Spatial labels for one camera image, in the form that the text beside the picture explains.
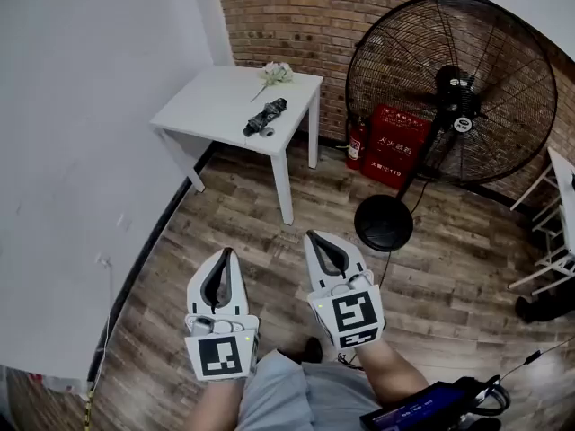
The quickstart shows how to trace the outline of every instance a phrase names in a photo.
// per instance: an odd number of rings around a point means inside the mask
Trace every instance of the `gray shorts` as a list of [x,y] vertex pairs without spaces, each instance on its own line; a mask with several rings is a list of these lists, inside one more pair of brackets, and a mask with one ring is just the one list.
[[366,376],[339,363],[298,365],[267,354],[243,393],[237,430],[351,431],[380,409]]

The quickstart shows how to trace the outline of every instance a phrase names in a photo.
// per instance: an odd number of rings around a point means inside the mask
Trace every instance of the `fan pole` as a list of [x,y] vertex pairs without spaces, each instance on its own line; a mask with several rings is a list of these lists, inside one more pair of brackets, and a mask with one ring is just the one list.
[[402,200],[403,195],[405,195],[407,190],[410,188],[411,183],[413,182],[415,177],[417,176],[419,168],[422,166],[423,162],[425,162],[429,150],[431,150],[433,143],[438,138],[440,129],[441,129],[441,121],[436,117],[431,123],[431,129],[429,130],[427,136],[425,137],[425,140],[423,141],[423,145],[421,146],[419,152],[417,153],[415,164],[411,167],[411,171],[407,175],[407,179],[405,179],[405,182],[403,183],[402,187],[399,189],[397,195],[395,196],[400,201]]

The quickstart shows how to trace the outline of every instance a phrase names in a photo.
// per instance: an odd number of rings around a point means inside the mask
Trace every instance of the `standing fan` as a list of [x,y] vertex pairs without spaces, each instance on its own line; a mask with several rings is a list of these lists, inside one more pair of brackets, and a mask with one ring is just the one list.
[[368,122],[379,104],[431,123],[397,197],[375,195],[356,212],[361,240],[394,251],[413,229],[401,199],[414,177],[463,186],[517,171],[551,132],[557,90],[513,14],[485,0],[412,0],[367,31],[349,66],[349,120]]

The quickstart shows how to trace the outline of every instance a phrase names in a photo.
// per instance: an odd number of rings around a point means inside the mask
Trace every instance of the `fire extinguisher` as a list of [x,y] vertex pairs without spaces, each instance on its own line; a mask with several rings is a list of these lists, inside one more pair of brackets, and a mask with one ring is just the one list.
[[348,157],[345,163],[350,169],[361,169],[363,157],[366,154],[367,126],[359,119],[357,124],[351,125],[349,131]]

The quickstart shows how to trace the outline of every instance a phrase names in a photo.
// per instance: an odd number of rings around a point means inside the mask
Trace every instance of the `white table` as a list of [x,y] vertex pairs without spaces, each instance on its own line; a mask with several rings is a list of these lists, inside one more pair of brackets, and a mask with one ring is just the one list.
[[[545,265],[545,267],[539,269],[528,277],[524,277],[523,279],[519,279],[515,283],[510,284],[508,288],[512,289],[513,287],[520,286],[535,277],[543,275],[543,273],[546,273],[549,270],[563,273],[565,277],[555,281],[549,286],[537,289],[532,293],[532,295],[540,294],[543,291],[556,287],[575,277],[575,189],[571,185],[573,174],[575,174],[575,166],[551,147],[547,147],[547,152],[551,158],[551,164],[549,164],[533,185],[531,185],[531,187],[529,187],[511,207],[511,210],[515,209],[515,207],[542,181],[547,182],[559,191],[559,194],[554,197],[553,200],[533,219],[535,221],[542,217],[542,220],[533,227],[533,231],[543,231],[546,235],[547,255],[535,263],[536,265]],[[549,214],[543,217],[543,214],[547,212],[549,212]],[[555,216],[559,216],[562,225],[562,228],[557,232],[551,231],[545,227],[547,222]],[[560,234],[563,238],[563,245],[552,251],[551,240]],[[567,254],[559,256],[558,254],[563,251],[566,251]]]
[[[323,79],[321,76],[294,74],[293,82],[274,84],[251,102],[263,85],[260,71],[250,67],[209,67],[178,92],[152,119],[152,124],[161,131],[175,162],[198,191],[204,190],[204,184],[194,171],[193,161],[177,142],[178,133],[269,155],[283,221],[292,224],[294,211],[286,147],[309,110],[309,167],[317,165],[319,90]],[[261,112],[267,102],[280,97],[287,101],[287,109],[269,124],[275,129],[275,134],[270,137],[258,134],[244,136],[243,128],[248,120]]]

